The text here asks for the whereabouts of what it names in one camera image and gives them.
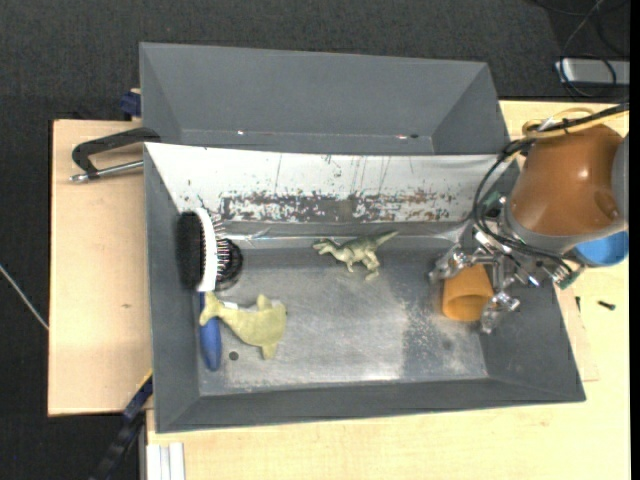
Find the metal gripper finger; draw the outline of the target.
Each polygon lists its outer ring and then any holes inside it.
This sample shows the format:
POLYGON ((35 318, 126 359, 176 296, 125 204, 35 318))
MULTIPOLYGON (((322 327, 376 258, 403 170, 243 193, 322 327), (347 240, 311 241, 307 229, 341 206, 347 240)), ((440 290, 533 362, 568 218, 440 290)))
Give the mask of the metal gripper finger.
POLYGON ((495 293, 484 305, 480 316, 480 329, 491 334, 501 319, 508 313, 518 309, 520 300, 505 291, 495 293))
POLYGON ((431 283, 437 283, 457 276, 463 269, 471 266, 470 256, 461 245, 452 246, 446 253, 435 261, 434 267, 429 272, 431 283))

